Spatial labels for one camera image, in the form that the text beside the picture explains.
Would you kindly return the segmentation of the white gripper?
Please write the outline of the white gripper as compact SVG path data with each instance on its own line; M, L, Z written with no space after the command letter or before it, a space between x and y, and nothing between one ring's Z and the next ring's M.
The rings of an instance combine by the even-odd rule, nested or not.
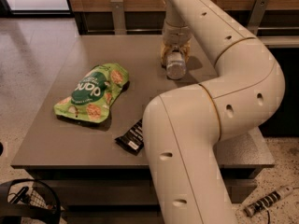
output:
M161 44L161 66L166 65L166 55L170 50L169 46L183 46L182 52L184 60L187 62L190 58L191 45L187 43L192 38L192 32L185 22L171 23L164 21L163 43Z

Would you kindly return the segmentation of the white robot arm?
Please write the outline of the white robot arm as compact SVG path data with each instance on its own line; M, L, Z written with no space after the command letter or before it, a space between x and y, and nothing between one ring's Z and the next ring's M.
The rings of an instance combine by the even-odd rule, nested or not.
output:
M165 224L237 224L214 145L268 120L285 79L272 53L210 0L167 0L217 77L156 96L143 116L149 168Z

